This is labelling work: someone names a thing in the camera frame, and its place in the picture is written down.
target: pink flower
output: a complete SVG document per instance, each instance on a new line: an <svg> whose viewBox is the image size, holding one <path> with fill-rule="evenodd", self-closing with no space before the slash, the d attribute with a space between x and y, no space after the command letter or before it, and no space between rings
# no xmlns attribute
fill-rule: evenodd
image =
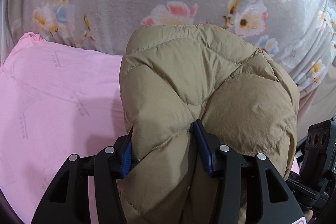
<svg viewBox="0 0 336 224"><path fill-rule="evenodd" d="M141 25L192 25L197 8L197 4L188 7L183 2L169 1L167 7L156 6L151 15L141 21Z"/></svg>
<svg viewBox="0 0 336 224"><path fill-rule="evenodd" d="M249 37L259 35L267 29L267 8L263 0L248 6L241 14L235 18L235 33L239 37Z"/></svg>

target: blue gripper pad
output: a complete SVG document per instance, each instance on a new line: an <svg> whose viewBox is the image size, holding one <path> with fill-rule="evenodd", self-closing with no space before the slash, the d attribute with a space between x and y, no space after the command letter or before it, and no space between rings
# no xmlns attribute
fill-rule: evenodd
<svg viewBox="0 0 336 224"><path fill-rule="evenodd" d="M132 152L132 145L131 141L129 141L121 157L121 168L120 168L121 178L125 178L128 172L131 170L132 166L131 152Z"/></svg>
<svg viewBox="0 0 336 224"><path fill-rule="evenodd" d="M200 120L194 122L193 135L196 141L199 157L201 158L204 171L212 177L214 169L212 166L212 155L208 143L203 134L204 127Z"/></svg>

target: beige puffer jacket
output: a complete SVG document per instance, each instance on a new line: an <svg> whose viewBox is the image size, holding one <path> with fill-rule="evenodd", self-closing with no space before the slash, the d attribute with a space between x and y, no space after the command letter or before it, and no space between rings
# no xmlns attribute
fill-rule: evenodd
<svg viewBox="0 0 336 224"><path fill-rule="evenodd" d="M209 223L217 189L188 132L207 132L245 155L264 152L284 177L296 145L299 91L264 51L214 25L135 31L120 69L137 162L118 189L129 224ZM244 222L244 191L240 222Z"/></svg>

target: pink fabric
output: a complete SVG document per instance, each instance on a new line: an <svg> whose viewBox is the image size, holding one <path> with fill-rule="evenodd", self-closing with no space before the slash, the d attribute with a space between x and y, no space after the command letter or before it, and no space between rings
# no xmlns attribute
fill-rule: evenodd
<svg viewBox="0 0 336 224"><path fill-rule="evenodd" d="M297 174L300 174L300 168L299 168L299 165L298 165L296 159L294 159L294 162L293 162L293 165L292 165L292 171L297 173Z"/></svg>
<svg viewBox="0 0 336 224"><path fill-rule="evenodd" d="M0 68L0 188L24 223L70 154L94 155L126 134L121 58L26 33ZM89 193L92 203L92 181Z"/></svg>

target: blue flower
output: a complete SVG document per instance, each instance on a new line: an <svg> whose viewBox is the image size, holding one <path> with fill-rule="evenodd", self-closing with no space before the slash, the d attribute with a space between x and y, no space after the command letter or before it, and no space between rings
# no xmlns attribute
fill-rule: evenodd
<svg viewBox="0 0 336 224"><path fill-rule="evenodd" d="M58 24L58 32L63 38L72 37L75 30L75 6L68 0L60 0L53 12Z"/></svg>
<svg viewBox="0 0 336 224"><path fill-rule="evenodd" d="M278 41L274 38L268 39L267 35L260 37L256 46L267 52L270 57L274 57L279 52Z"/></svg>

